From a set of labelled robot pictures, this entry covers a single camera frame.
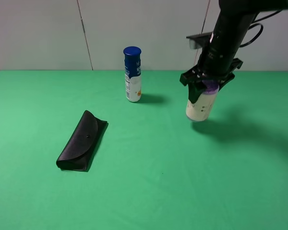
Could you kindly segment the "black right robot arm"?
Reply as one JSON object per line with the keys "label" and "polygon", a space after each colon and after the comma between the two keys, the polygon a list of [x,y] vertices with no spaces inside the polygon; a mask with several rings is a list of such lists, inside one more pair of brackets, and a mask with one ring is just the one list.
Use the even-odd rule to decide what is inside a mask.
{"label": "black right robot arm", "polygon": [[247,31],[260,25],[257,15],[265,11],[276,15],[288,10],[288,0],[221,0],[219,7],[220,13],[212,32],[187,37],[193,49],[202,49],[197,65],[180,76],[180,82],[188,86],[191,103],[198,101],[208,89],[208,83],[222,89],[234,79],[233,71],[243,64],[235,57],[236,52],[260,35],[242,43]]}

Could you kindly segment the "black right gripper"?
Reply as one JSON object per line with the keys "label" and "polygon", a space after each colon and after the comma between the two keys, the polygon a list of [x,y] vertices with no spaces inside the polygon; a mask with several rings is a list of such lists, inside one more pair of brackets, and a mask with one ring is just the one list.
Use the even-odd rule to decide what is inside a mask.
{"label": "black right gripper", "polygon": [[180,82],[188,86],[188,100],[192,104],[196,103],[206,91],[203,80],[215,81],[219,86],[218,91],[221,91],[235,78],[233,71],[243,64],[235,57],[239,47],[239,43],[230,42],[210,43],[209,46],[202,48],[197,64],[180,76]]}

